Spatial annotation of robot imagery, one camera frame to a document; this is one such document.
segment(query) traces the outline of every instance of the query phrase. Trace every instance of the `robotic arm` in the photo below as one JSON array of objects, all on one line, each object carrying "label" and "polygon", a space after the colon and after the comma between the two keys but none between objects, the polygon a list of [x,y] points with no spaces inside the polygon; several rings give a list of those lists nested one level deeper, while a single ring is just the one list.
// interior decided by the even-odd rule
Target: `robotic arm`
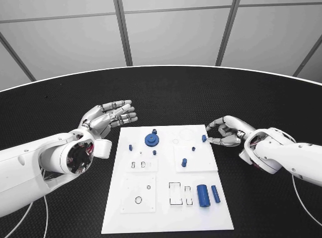
[{"label": "robotic arm", "polygon": [[89,168],[94,156],[110,157],[111,128],[138,120],[131,100],[95,106],[69,133],[0,151],[0,217],[10,214]]},{"label": "robotic arm", "polygon": [[275,174],[282,167],[302,180],[322,186],[322,146],[297,143],[292,136],[276,128],[255,129],[232,116],[215,120],[207,131],[219,126],[223,138],[209,138],[213,144],[233,147],[245,140],[240,158]]}]

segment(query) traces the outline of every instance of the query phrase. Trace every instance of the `blue screw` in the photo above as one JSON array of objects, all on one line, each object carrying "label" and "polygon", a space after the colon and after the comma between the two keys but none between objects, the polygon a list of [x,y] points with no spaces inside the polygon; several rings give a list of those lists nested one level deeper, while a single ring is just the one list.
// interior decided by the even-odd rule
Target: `blue screw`
[{"label": "blue screw", "polygon": [[186,167],[187,166],[187,159],[184,158],[183,159],[183,167]]}]

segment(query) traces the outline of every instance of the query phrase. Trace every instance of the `black mesh surface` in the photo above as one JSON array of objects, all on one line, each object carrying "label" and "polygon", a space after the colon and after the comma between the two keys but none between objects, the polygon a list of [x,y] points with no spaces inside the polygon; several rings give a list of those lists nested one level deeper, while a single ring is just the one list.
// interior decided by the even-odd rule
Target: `black mesh surface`
[{"label": "black mesh surface", "polygon": [[[322,145],[322,86],[236,69],[154,66],[65,76],[0,93],[0,150],[79,125],[98,104],[133,100],[138,122],[125,126],[209,124],[232,115],[256,128],[276,127],[298,142]],[[219,136],[217,130],[210,136]],[[46,237],[322,237],[322,227],[299,204],[292,176],[258,170],[239,158],[242,146],[213,146],[235,231],[101,235],[120,128],[107,139],[111,158],[95,159],[88,172],[54,193]],[[304,203],[322,222],[322,188],[298,181]],[[0,218],[0,237],[28,207]],[[39,238],[46,211],[39,199],[12,235]]]}]

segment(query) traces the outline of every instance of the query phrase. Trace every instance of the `white puzzle board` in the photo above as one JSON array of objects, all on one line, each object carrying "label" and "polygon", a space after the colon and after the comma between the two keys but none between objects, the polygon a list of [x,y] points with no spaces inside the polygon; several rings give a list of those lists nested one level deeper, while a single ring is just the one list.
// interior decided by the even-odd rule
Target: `white puzzle board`
[{"label": "white puzzle board", "polygon": [[[146,136],[153,129],[160,143],[148,147]],[[213,148],[209,142],[203,143],[203,135],[207,136],[204,125],[121,128],[102,234],[235,229]],[[183,158],[189,160],[186,168]],[[207,185],[210,207],[200,207],[200,184]],[[212,185],[220,203],[215,201]],[[183,201],[183,205],[171,205],[171,201]]]}]

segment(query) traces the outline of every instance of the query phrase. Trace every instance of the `white cable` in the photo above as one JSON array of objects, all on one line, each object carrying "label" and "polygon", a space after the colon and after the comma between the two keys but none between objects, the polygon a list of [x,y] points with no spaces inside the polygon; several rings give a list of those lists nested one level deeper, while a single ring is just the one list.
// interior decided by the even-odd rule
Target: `white cable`
[{"label": "white cable", "polygon": [[314,220],[317,221],[317,223],[322,226],[322,223],[315,219],[315,217],[312,216],[312,214],[309,213],[309,211],[308,211],[308,209],[307,209],[307,207],[305,207],[305,205],[304,205],[304,202],[302,202],[302,199],[301,199],[301,196],[299,196],[299,193],[298,193],[297,185],[295,185],[295,176],[294,176],[294,175],[292,175],[292,178],[294,178],[295,192],[297,192],[298,199],[299,199],[299,201],[301,201],[301,203],[302,203],[302,207],[304,207],[307,213],[309,214],[309,216],[312,217],[312,219],[314,219]]},{"label": "white cable", "polygon": [[26,211],[26,213],[25,213],[25,215],[23,215],[23,218],[22,218],[20,222],[18,223],[16,227],[13,228],[13,230],[10,231],[9,235],[7,235],[5,238],[9,238],[9,236],[12,235],[12,233],[16,231],[18,227],[20,226],[20,224],[22,224],[22,222],[23,222],[23,219],[25,219],[25,217],[28,216],[28,213],[29,213],[29,211],[30,211],[32,205],[33,205],[33,202],[30,203],[30,206],[29,206],[29,208],[28,208],[28,211]]},{"label": "white cable", "polygon": [[45,207],[46,207],[46,225],[45,225],[45,238],[46,238],[48,223],[49,223],[49,207],[48,207],[46,196],[45,196]]}]

